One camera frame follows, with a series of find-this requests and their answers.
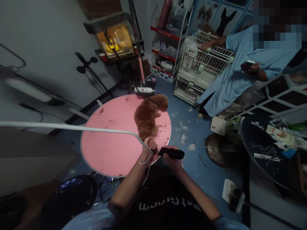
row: hand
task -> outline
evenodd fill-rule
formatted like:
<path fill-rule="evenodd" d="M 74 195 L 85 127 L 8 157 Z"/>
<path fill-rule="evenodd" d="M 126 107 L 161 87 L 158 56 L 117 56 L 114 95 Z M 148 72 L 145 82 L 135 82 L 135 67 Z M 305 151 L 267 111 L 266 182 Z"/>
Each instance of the hand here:
<path fill-rule="evenodd" d="M 259 63 L 255 63 L 253 65 L 250 65 L 250 64 L 247 64 L 247 63 L 242 64 L 241 70 L 245 73 L 255 72 L 255 71 L 259 70 Z"/>
<path fill-rule="evenodd" d="M 204 42 L 201 45 L 201 49 L 206 51 L 206 49 L 211 48 L 214 45 L 214 40 L 208 41 L 208 42 Z"/>
<path fill-rule="evenodd" d="M 166 145 L 164 146 L 164 148 L 167 149 L 175 149 L 177 150 L 178 147 L 174 146 L 174 145 Z M 163 159 L 166 161 L 166 163 L 169 165 L 170 169 L 177 174 L 178 172 L 180 172 L 181 170 L 183 170 L 182 165 L 181 165 L 181 161 L 182 160 L 177 160 L 177 159 L 171 159 L 166 153 L 163 155 Z"/>
<path fill-rule="evenodd" d="M 157 144 L 152 137 L 148 137 L 144 140 L 144 144 L 149 147 L 151 150 L 157 148 Z M 142 153 L 139 157 L 139 161 L 144 162 L 151 156 L 151 153 L 143 146 Z"/>

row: wristband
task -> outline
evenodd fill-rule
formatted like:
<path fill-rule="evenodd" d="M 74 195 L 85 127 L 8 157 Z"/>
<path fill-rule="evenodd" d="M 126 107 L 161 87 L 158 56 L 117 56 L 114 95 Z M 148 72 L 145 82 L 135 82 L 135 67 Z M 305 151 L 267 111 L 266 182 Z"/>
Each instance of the wristband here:
<path fill-rule="evenodd" d="M 254 72 L 251 72 L 251 73 L 249 73 L 251 76 L 254 76 L 254 75 L 256 75 L 256 74 L 258 74 L 259 73 L 259 71 L 260 71 L 260 69 L 258 69 L 258 70 L 256 70 L 256 71 L 254 71 Z"/>

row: white wire cage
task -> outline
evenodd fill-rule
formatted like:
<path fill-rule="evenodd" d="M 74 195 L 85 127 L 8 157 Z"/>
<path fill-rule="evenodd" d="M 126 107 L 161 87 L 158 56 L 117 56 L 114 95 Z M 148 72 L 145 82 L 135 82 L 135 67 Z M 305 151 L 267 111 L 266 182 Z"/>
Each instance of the white wire cage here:
<path fill-rule="evenodd" d="M 185 40 L 179 72 L 200 82 L 205 89 L 233 62 L 233 52 L 225 47 L 214 46 L 208 51 L 202 51 L 201 45 L 217 38 L 203 31 L 197 31 Z"/>
<path fill-rule="evenodd" d="M 204 91 L 204 89 L 196 86 L 194 82 L 178 77 L 174 95 L 183 99 L 187 103 L 196 106 L 197 99 L 203 94 Z"/>

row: blue floor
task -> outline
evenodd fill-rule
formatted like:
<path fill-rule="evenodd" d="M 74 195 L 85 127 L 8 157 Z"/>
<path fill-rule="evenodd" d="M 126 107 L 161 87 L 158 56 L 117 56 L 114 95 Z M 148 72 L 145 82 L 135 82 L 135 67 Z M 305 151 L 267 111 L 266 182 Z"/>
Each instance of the blue floor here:
<path fill-rule="evenodd" d="M 168 113 L 172 122 L 172 132 L 169 145 L 176 145 L 185 152 L 183 166 L 189 176 L 199 187 L 212 199 L 224 217 L 242 222 L 242 214 L 236 214 L 229 210 L 228 204 L 222 198 L 224 180 L 230 179 L 238 186 L 242 187 L 242 176 L 232 168 L 221 168 L 215 165 L 205 152 L 204 139 L 212 134 L 210 131 L 211 118 L 205 116 L 197 118 L 196 108 L 173 96 L 174 81 L 172 84 L 164 79 L 157 78 L 156 93 L 165 94 L 169 98 Z M 127 92 L 116 90 L 115 96 L 125 95 Z M 79 118 L 74 125 L 81 125 L 86 122 Z M 57 135 L 62 142 L 71 144 L 79 153 L 81 132 L 64 130 Z M 76 160 L 61 176 L 65 181 L 76 175 L 89 174 L 92 170 L 82 160 Z"/>

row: dog poster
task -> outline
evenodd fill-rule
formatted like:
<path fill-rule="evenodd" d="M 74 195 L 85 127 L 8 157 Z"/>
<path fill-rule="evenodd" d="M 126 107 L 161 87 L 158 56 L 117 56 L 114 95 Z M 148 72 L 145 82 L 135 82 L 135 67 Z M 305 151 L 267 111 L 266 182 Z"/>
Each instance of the dog poster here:
<path fill-rule="evenodd" d="M 205 24 L 209 26 L 212 23 L 214 15 L 218 9 L 219 4 L 207 0 L 200 0 L 195 11 L 192 30 L 199 30 L 204 27 Z"/>
<path fill-rule="evenodd" d="M 250 13 L 246 13 L 242 17 L 241 21 L 239 22 L 238 26 L 236 27 L 233 33 L 235 34 L 235 33 L 241 32 L 251 27 L 252 25 L 253 25 L 253 15 Z"/>
<path fill-rule="evenodd" d="M 242 15 L 242 10 L 221 6 L 212 24 L 212 29 L 220 36 L 229 35 Z"/>
<path fill-rule="evenodd" d="M 249 0 L 224 0 L 224 2 L 233 4 L 236 6 L 246 7 L 249 3 Z"/>

